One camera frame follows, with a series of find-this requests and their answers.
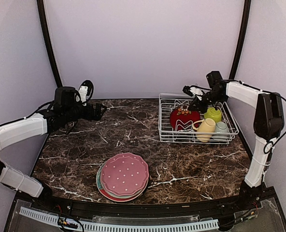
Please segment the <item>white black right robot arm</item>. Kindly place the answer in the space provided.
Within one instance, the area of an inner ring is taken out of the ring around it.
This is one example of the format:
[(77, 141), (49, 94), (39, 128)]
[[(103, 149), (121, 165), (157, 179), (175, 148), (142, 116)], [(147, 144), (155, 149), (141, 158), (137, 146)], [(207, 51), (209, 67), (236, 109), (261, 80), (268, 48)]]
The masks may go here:
[(219, 71), (206, 76), (209, 88), (198, 93), (197, 85), (184, 86), (183, 92), (193, 97), (190, 110), (206, 113), (208, 106), (232, 98), (251, 106), (255, 110), (253, 128), (256, 135), (255, 151), (250, 168), (243, 183), (250, 189), (262, 185), (276, 144), (284, 137), (285, 126), (283, 104), (286, 99), (277, 92), (262, 90), (243, 81), (223, 79)]

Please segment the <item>pink dotted bowl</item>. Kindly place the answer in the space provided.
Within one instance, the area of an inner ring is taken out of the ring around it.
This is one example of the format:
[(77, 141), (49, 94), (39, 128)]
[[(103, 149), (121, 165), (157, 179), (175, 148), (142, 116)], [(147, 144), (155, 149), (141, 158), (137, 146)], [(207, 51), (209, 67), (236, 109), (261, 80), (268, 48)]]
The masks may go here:
[(118, 197), (141, 191), (149, 179), (149, 166), (132, 153), (122, 153), (108, 159), (102, 167), (100, 181), (107, 192)]

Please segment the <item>small red flower plate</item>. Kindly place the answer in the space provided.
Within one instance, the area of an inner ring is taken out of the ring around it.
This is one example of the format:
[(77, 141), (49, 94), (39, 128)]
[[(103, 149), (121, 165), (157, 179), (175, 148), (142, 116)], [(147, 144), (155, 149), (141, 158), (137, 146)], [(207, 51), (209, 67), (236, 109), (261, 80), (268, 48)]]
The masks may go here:
[(184, 130), (192, 123), (200, 120), (200, 113), (189, 110), (189, 105), (179, 105), (170, 114), (170, 124), (174, 131)]

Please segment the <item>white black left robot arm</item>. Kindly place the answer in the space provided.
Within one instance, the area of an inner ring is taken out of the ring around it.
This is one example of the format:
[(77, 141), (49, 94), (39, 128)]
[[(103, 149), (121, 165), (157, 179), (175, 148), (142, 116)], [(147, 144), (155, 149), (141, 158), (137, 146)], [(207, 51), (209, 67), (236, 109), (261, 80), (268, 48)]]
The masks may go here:
[[(58, 87), (53, 101), (44, 103), (29, 116), (0, 124), (0, 151), (31, 137), (55, 132), (79, 119), (99, 121), (107, 107), (100, 103), (88, 103), (93, 91), (90, 81), (83, 82), (79, 89)], [(0, 183), (37, 198), (38, 204), (46, 211), (52, 211), (57, 206), (49, 187), (1, 160)]]

